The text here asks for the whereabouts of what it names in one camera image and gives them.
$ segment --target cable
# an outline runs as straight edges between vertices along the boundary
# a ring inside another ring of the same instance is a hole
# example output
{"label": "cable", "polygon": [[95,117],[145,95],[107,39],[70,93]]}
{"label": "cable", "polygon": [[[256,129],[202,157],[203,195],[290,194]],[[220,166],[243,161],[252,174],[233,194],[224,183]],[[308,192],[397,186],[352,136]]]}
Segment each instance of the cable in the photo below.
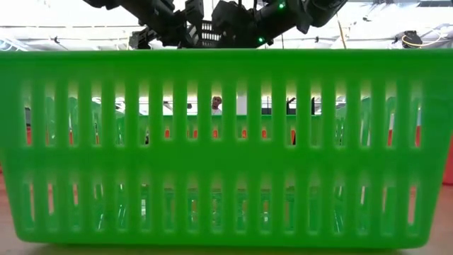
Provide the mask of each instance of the cable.
{"label": "cable", "polygon": [[336,16],[337,16],[338,27],[340,28],[341,41],[343,42],[343,47],[346,50],[347,48],[346,48],[345,35],[343,34],[343,29],[341,28],[341,23],[340,23],[340,19],[338,17],[338,13],[336,14]]}
{"label": "cable", "polygon": [[438,33],[436,30],[432,29],[432,28],[431,28],[431,31],[434,32],[434,33],[437,33],[437,35],[439,36],[434,42],[429,42],[429,43],[426,43],[426,44],[411,43],[411,42],[407,42],[407,41],[404,40],[406,35],[403,35],[401,40],[403,41],[403,43],[405,43],[407,45],[410,45],[410,46],[414,46],[414,47],[426,47],[426,46],[429,46],[429,45],[433,45],[435,43],[438,43],[440,41],[440,39],[443,38],[443,36],[440,33]]}

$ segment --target man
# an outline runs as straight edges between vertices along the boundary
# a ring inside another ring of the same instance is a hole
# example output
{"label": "man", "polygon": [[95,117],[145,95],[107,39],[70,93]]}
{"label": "man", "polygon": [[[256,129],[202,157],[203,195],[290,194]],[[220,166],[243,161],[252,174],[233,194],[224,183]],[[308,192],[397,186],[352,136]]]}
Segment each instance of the man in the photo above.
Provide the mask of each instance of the man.
{"label": "man", "polygon": [[219,109],[219,105],[222,103],[222,98],[220,96],[212,97],[212,115],[221,115],[222,110]]}

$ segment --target wooden table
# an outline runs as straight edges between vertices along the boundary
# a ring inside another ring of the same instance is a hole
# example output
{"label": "wooden table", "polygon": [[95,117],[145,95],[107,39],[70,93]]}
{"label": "wooden table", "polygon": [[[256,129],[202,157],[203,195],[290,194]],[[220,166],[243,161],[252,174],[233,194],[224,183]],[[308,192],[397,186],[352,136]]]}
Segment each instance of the wooden table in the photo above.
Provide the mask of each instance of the wooden table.
{"label": "wooden table", "polygon": [[429,243],[420,249],[398,251],[332,251],[297,249],[278,251],[277,249],[220,249],[194,247],[155,247],[155,246],[59,246],[52,244],[25,243],[16,237],[13,220],[6,197],[5,183],[0,175],[0,255],[52,255],[52,254],[453,254],[453,186],[444,186],[437,203],[434,225]]}

